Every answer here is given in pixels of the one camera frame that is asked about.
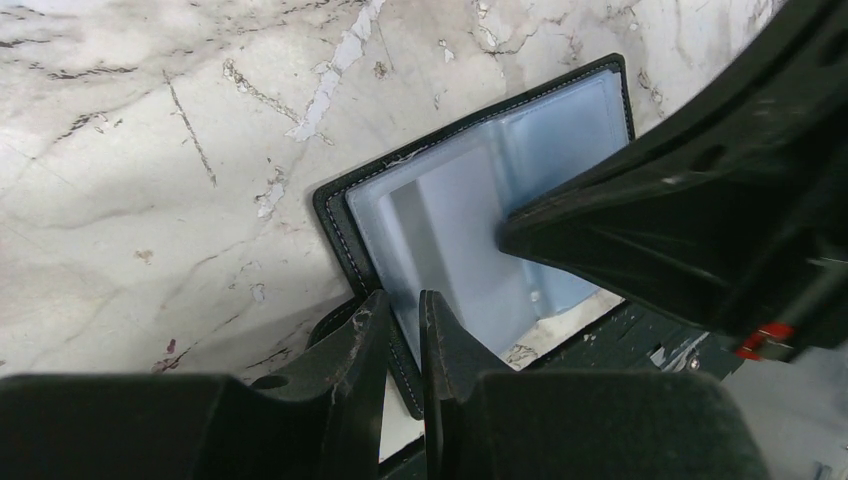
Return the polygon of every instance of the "chipped surface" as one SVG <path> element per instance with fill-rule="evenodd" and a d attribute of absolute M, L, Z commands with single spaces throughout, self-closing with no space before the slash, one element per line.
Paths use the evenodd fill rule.
<path fill-rule="evenodd" d="M 315 322 L 352 295 L 312 218 L 318 185 L 610 52 L 627 59 L 643 133 L 775 9 L 769 0 L 9 3 L 0 6 L 0 373 L 226 371 L 246 381 L 295 358 Z M 571 328 L 548 323 L 510 363 Z M 387 415 L 405 418 L 389 385 Z M 419 435 L 416 425 L 384 421 L 381 456 Z"/>

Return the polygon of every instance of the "black leather wallet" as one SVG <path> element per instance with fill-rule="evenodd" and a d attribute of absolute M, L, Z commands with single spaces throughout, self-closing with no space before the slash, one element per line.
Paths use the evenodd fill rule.
<path fill-rule="evenodd" d="M 316 343 L 342 325 L 356 307 L 365 301 L 375 289 L 382 288 L 357 224 L 345 200 L 345 193 L 349 189 L 403 163 L 399 160 L 408 159 L 407 161 L 414 162 L 417 155 L 413 154 L 432 148 L 472 126 L 557 92 L 602 70 L 620 74 L 622 103 L 627 120 L 627 135 L 632 141 L 634 138 L 633 120 L 627 91 L 624 58 L 621 55 L 612 54 L 525 93 L 474 112 L 318 188 L 312 199 L 315 213 L 318 215 L 321 226 L 348 282 L 350 282 L 355 297 L 331 312 L 316 325 L 310 335 L 309 345 Z M 416 419 L 422 419 L 424 404 L 421 372 L 397 322 L 392 325 L 390 333 L 390 359 L 389 369 L 410 414 Z"/>

